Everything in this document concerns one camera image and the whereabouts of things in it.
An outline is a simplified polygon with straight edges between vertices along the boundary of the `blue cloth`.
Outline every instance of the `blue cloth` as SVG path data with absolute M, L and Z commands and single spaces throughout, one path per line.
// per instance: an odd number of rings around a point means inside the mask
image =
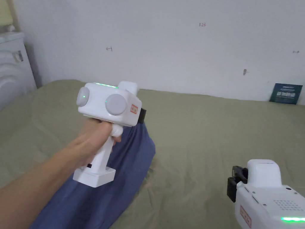
M 108 167 L 114 181 L 92 188 L 71 176 L 38 215 L 31 229 L 109 228 L 132 202 L 155 155 L 145 124 L 125 127 Z

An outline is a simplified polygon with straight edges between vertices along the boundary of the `white device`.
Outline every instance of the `white device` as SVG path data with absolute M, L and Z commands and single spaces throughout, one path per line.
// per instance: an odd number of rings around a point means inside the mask
M 0 34 L 0 110 L 36 89 L 23 38 L 23 33 Z
M 142 102 L 137 98 L 136 83 L 122 81 L 118 87 L 87 83 L 77 96 L 78 111 L 85 116 L 113 123 L 111 136 L 98 151 L 88 166 L 78 168 L 73 179 L 91 187 L 98 187 L 113 181 L 115 170 L 106 167 L 113 146 L 112 136 L 123 132 L 122 126 L 138 123 Z
M 272 160 L 250 160 L 248 182 L 236 185 L 235 216 L 243 229 L 305 228 L 305 198 L 282 185 Z

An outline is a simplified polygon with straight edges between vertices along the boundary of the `handheld controller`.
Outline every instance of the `handheld controller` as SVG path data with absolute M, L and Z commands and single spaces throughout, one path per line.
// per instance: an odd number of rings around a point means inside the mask
M 227 195 L 243 229 L 305 228 L 305 198 L 282 184 L 278 164 L 254 159 L 247 168 L 233 166 Z
M 112 122 L 111 136 L 98 151 L 93 161 L 78 168 L 73 179 L 91 187 L 98 187 L 113 181 L 115 170 L 106 167 L 113 146 L 112 136 L 123 133 L 122 126 L 138 123 L 142 102 L 137 98 L 136 83 L 122 81 L 118 87 L 87 83 L 77 96 L 78 111 L 85 116 Z

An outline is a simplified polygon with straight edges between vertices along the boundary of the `forearm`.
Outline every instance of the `forearm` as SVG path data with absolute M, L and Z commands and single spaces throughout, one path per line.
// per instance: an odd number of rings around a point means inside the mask
M 0 190 L 1 228 L 28 228 L 74 171 L 71 157 L 58 152 Z

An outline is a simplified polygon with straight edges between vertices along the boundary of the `bed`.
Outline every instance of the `bed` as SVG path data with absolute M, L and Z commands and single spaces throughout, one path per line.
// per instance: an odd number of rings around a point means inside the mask
M 0 112 L 0 187 L 78 134 L 83 82 L 62 80 Z M 272 159 L 282 181 L 305 195 L 305 106 L 140 90 L 156 155 L 113 229 L 238 228 L 226 196 L 233 165 Z

